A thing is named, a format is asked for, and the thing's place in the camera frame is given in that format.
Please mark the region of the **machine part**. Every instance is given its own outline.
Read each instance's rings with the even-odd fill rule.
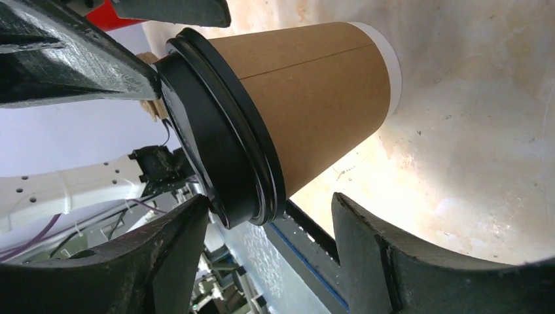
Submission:
[[[86,16],[93,10],[104,4],[104,0],[60,0],[63,4],[67,5],[71,10],[74,10],[81,16]]]
[[[191,196],[197,194],[204,195],[206,193],[202,189],[202,186],[200,186],[200,184],[197,182],[196,176],[189,177],[184,187],[178,188],[177,190],[172,192],[172,195],[174,199],[177,200],[177,203],[183,203],[184,201],[187,201],[189,198],[191,198]]]
[[[70,259],[0,264],[3,313],[186,313],[208,207],[195,196]]]
[[[195,311],[199,311],[201,310],[206,304],[210,303],[210,301],[212,301],[212,295],[211,294],[201,294],[200,296],[197,297],[197,299],[193,300],[192,302],[192,309]]]
[[[270,241],[266,227],[240,224],[225,230],[221,224],[217,226],[232,256],[245,268],[258,292],[264,295],[270,312],[330,313],[317,293],[306,284],[302,273],[285,258],[286,253]]]
[[[110,0],[121,18],[176,24],[228,27],[231,15],[226,0]]]
[[[221,299],[223,299],[223,291],[233,285],[234,271],[238,267],[239,265],[233,261],[227,247],[221,247],[213,253],[210,253],[208,249],[206,249],[205,252],[200,255],[200,261],[198,263],[199,271],[209,272],[211,274],[210,277],[213,277],[217,283],[214,287],[218,289],[213,292],[213,297],[217,298],[217,296],[221,296]]]
[[[204,276],[199,283],[199,289],[204,294],[209,294],[213,299],[224,300],[224,290],[214,275]]]
[[[156,72],[59,1],[0,0],[0,108],[158,99]]]
[[[147,183],[127,156],[41,175],[0,178],[0,234],[35,220],[104,201],[140,198]]]
[[[247,275],[247,271],[243,266],[239,267],[235,270],[236,278],[239,281],[240,290],[245,294],[245,299],[247,300],[247,304],[251,308],[251,312],[253,314],[259,314],[255,302],[256,291],[255,288],[251,285],[249,276]]]
[[[264,226],[266,236],[331,313],[349,313],[335,241],[295,204]]]
[[[249,304],[245,304],[238,309],[235,309],[231,314],[249,314],[250,313]]]
[[[268,314],[268,307],[266,307],[266,304],[268,303],[266,302],[266,299],[264,299],[263,295],[259,294],[258,296],[255,296],[251,301],[260,314]]]
[[[168,52],[154,63],[164,103],[215,213],[228,229],[281,216],[285,185],[278,156],[237,76],[193,29],[170,39]]]
[[[165,146],[148,146],[134,150],[129,158],[142,169],[139,178],[146,184],[144,196],[175,191],[194,175],[183,149],[172,154]]]
[[[339,193],[332,214],[350,313],[550,313],[555,306],[555,258],[510,266],[455,253]]]
[[[86,17],[87,20],[91,21],[96,27],[103,31],[112,31],[114,29],[144,22],[143,20],[119,18],[110,1],[104,1],[104,4],[100,6],[100,8],[87,14]]]

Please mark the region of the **cable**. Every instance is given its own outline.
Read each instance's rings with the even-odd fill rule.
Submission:
[[[154,198],[154,196],[149,196],[149,197],[147,197],[145,200],[148,201],[148,200],[151,200],[151,199],[153,199],[153,198]],[[110,210],[111,210],[111,209],[107,209],[107,210],[105,210],[105,211],[102,211],[102,212],[100,212],[100,213],[97,213],[97,214],[95,214],[95,215],[93,215],[93,216],[91,216],[91,217],[89,217],[89,218],[86,218],[86,219],[84,219],[84,220],[78,222],[77,224],[84,224],[85,222],[94,220],[95,218],[97,218],[97,217],[99,217],[99,216],[102,216],[102,215],[106,214],[106,212],[108,212],[108,211],[110,211]],[[111,215],[109,215],[109,216],[106,216],[106,217],[100,219],[99,221],[97,221],[97,222],[95,222],[95,223],[98,223],[98,222],[101,222],[101,221],[104,221],[104,220],[108,220],[108,219],[110,219],[110,218],[112,218],[112,217],[114,217],[114,216],[116,216],[116,215],[120,215],[123,211],[127,211],[127,210],[128,210],[128,209],[125,208],[125,209],[122,209],[122,210],[120,210],[120,211],[117,211],[117,212],[115,212],[115,213],[113,213],[113,214],[111,214]],[[85,231],[85,229],[87,229],[87,227],[88,227],[88,226],[85,226],[85,227],[81,228],[81,231]],[[56,233],[54,233],[54,234],[51,234],[51,235],[48,235],[48,236],[43,236],[43,237],[40,238],[38,241],[36,241],[36,243],[32,243],[31,246],[37,245],[37,244],[40,244],[40,243],[43,243],[43,242],[45,242],[45,241],[48,241],[49,239],[52,239],[53,237],[57,237],[57,236],[59,236],[60,234],[63,234],[63,233],[65,233],[65,232],[67,232],[67,231],[69,231],[69,230],[71,230],[71,229],[73,229],[73,228],[74,228],[74,226],[71,226],[71,227],[68,227],[68,228],[66,228],[66,229],[60,230],[60,231],[58,231],[58,232],[56,232]],[[66,237],[66,239],[63,240],[63,241],[65,241],[64,244],[66,244],[66,243],[71,239],[71,238],[67,239],[67,238],[70,237],[70,236],[71,236],[71,237],[75,237],[75,235],[71,235],[71,234],[70,234],[69,236]],[[15,246],[15,247],[11,247],[11,248],[9,248],[9,249],[3,249],[2,251],[0,251],[0,254],[8,254],[8,253],[14,252],[14,251],[16,251],[16,250],[19,251],[24,245],[29,244],[29,242],[31,242],[31,241],[32,241],[32,240],[29,240],[29,241],[28,241],[27,243],[25,243],[25,244],[21,244],[21,245]]]
[[[69,242],[69,240],[73,239],[73,237],[75,237],[78,234],[79,233],[76,231],[70,234],[69,236],[67,236],[62,242],[60,242],[60,244],[58,244],[58,246],[54,250],[52,250],[52,252],[50,252],[50,254],[48,255],[48,258],[52,258],[67,242]]]
[[[162,119],[162,124],[164,125],[164,127],[166,128],[166,132],[168,133],[168,138],[166,139],[164,144],[161,145],[161,146],[165,146],[170,141],[170,127],[171,127],[171,125],[170,125],[170,121],[168,119]]]
[[[155,213],[158,213],[158,214],[167,214],[167,213],[168,213],[167,211],[161,211],[161,210],[159,210],[159,209],[157,209],[157,208],[155,208],[155,207],[152,207],[152,206],[150,206],[149,204],[145,203],[144,201],[139,201],[139,200],[136,200],[136,199],[134,199],[134,198],[133,198],[133,199],[130,199],[130,201],[132,201],[132,202],[134,202],[134,203],[136,203],[136,204],[139,204],[139,205],[141,205],[141,206],[144,206],[144,207],[146,207],[146,208],[150,209],[151,211],[154,211]]]
[[[23,252],[25,252],[28,248],[32,247],[35,244],[38,244],[42,241],[43,237],[52,229],[56,221],[60,218],[61,214],[56,214],[50,219],[50,222],[33,238],[30,239],[29,242],[23,244],[21,247],[13,250],[11,253],[8,253],[2,257],[0,257],[0,262],[4,262],[9,260],[10,258],[17,256]]]
[[[110,234],[108,234],[108,241],[112,240],[112,236],[114,236],[114,231],[116,231],[119,224],[123,221],[123,216],[125,216],[126,213],[127,213],[127,209],[123,210],[123,212],[120,214],[120,217],[116,221],[114,228],[112,228],[112,230],[110,230]]]

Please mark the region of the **black mechanical part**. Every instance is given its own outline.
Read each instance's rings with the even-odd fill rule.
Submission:
[[[226,0],[110,0],[121,18],[228,27],[231,15]]]
[[[334,314],[349,313],[335,241],[291,201],[283,219],[264,226],[284,259]]]
[[[236,279],[236,284],[238,284],[238,289],[245,294],[245,299],[247,300],[251,311],[256,311],[256,305],[253,301],[253,298],[256,296],[256,291],[255,288],[251,285],[251,281],[245,268],[243,266],[240,266],[236,270],[234,270],[234,277]]]
[[[333,225],[350,313],[551,313],[555,258],[510,266],[428,243],[343,194]]]
[[[270,134],[237,76],[186,28],[154,64],[173,128],[226,228],[280,217],[285,184]]]
[[[143,175],[141,182],[147,183],[143,196],[172,192],[185,186],[194,172],[183,149],[173,153],[165,146],[148,146],[134,150],[129,158],[137,160]]]
[[[187,313],[208,207],[198,195],[70,259],[0,264],[3,313]]]
[[[263,295],[259,295],[259,296],[255,296],[253,298],[253,304],[255,306],[255,309],[257,310],[257,312],[259,312],[260,314],[268,314],[268,302],[266,301],[266,299],[264,299]]]
[[[60,0],[60,1],[81,16],[86,16],[87,14],[91,13],[94,9],[104,4],[104,0]]]
[[[0,68],[0,108],[160,92],[151,67],[60,1],[0,0]]]

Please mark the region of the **stained white surface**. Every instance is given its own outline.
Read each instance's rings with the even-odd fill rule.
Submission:
[[[228,4],[231,27],[200,28],[205,36],[363,22],[399,57],[403,91],[395,114],[293,197],[330,234],[337,191],[462,254],[510,264],[555,255],[555,3]],[[160,55],[181,28],[145,24]]]
[[[140,25],[111,31],[109,35],[135,54],[149,50]],[[0,109],[0,177],[30,176],[98,164],[127,155],[133,149],[160,145],[165,140],[163,125],[154,123],[138,101],[101,99]],[[179,146],[173,134],[168,146]],[[62,215],[51,233],[113,205],[113,202],[103,203]],[[49,220],[40,219],[2,235],[0,251],[25,243]]]

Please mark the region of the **purple cable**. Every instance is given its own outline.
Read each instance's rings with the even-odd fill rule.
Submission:
[[[134,202],[134,203],[136,203],[136,204],[139,204],[139,205],[141,205],[141,206],[144,206],[144,207],[150,209],[151,211],[154,211],[155,213],[159,213],[159,214],[167,214],[167,213],[168,213],[167,211],[161,211],[161,210],[159,210],[159,209],[157,209],[157,208],[155,208],[155,207],[152,207],[152,206],[150,206],[149,204],[145,203],[144,201],[139,201],[139,200],[136,200],[136,199],[134,199],[134,198],[130,199],[129,201],[132,201],[132,202]]]
[[[100,213],[97,213],[97,214],[95,214],[94,216],[91,216],[91,217],[89,217],[89,218],[87,218],[87,219],[84,219],[84,220],[78,222],[77,224],[82,224],[83,222],[88,222],[88,221],[90,221],[90,220],[93,220],[93,219],[95,219],[96,217],[105,214],[107,211],[109,211],[109,209],[106,210],[106,211],[102,211],[102,212],[100,212]],[[36,244],[41,243],[41,242],[44,242],[44,241],[49,240],[49,239],[52,239],[53,237],[56,237],[56,236],[58,236],[58,235],[60,235],[60,234],[62,234],[62,233],[64,233],[64,232],[66,232],[66,231],[68,231],[68,230],[71,230],[71,229],[75,229],[75,227],[72,226],[72,227],[69,227],[69,228],[60,230],[60,231],[56,232],[55,234],[51,234],[51,235],[49,235],[49,236],[47,236],[47,237],[42,238],[42,239],[41,239],[39,242],[37,242]],[[15,247],[11,247],[11,248],[9,248],[9,249],[5,249],[4,251],[0,251],[0,254],[5,254],[5,253],[12,252],[13,250],[19,249],[21,246],[23,246],[23,244],[17,245],[17,246],[15,246]]]
[[[56,221],[58,221],[59,217],[62,214],[56,214],[50,219],[50,222],[37,234],[33,239],[30,239],[29,242],[23,244],[22,246],[18,247],[17,249],[13,250],[11,253],[8,253],[2,257],[0,257],[0,262],[4,262],[9,260],[10,258],[17,256],[23,252],[25,252],[28,248],[32,247],[33,245],[42,241],[43,237],[52,229]]]

